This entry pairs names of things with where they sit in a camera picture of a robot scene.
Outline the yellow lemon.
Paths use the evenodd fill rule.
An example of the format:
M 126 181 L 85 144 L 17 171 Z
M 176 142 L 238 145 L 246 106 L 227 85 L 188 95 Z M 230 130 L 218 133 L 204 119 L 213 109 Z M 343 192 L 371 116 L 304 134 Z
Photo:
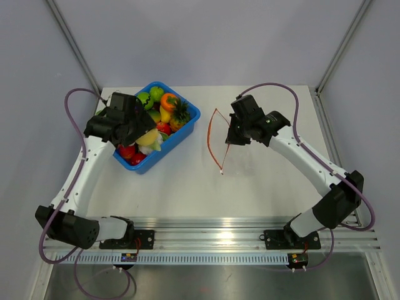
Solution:
M 145 135 L 141 136 L 138 138 L 135 143 L 138 144 L 139 146 L 149 146 L 152 145 L 156 139 L 158 138 L 158 130 L 152 129 L 148 131 Z

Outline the clear zip top bag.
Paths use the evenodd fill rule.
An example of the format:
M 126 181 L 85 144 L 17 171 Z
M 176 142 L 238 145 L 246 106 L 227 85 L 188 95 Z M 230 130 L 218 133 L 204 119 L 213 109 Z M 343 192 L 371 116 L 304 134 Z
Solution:
M 224 165 L 230 149 L 230 145 L 225 142 L 229 127 L 230 121 L 215 108 L 207 125 L 206 148 L 220 175 L 224 175 Z

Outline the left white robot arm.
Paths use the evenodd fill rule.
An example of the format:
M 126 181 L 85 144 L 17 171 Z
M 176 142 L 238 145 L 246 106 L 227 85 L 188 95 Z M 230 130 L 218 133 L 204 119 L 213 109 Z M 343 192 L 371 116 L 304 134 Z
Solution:
M 100 114 L 78 131 L 82 148 L 63 187 L 48 206 L 39 206 L 35 218 L 41 238 L 88 249 L 99 241 L 113 241 L 122 249 L 135 241 L 131 221 L 123 217 L 87 216 L 99 175 L 118 146 L 130 146 L 155 129 L 156 123 L 135 96 L 115 92 Z

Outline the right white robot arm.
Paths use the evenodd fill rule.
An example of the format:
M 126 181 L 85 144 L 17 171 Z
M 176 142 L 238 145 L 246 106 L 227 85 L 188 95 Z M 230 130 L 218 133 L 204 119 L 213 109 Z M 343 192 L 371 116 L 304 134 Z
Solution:
M 284 242 L 299 247 L 321 228 L 334 229 L 361 205 L 363 176 L 348 173 L 294 135 L 294 126 L 280 112 L 265 114 L 252 95 L 232 102 L 227 144 L 244 146 L 257 141 L 286 158 L 322 197 L 312 208 L 291 219 L 283 228 Z

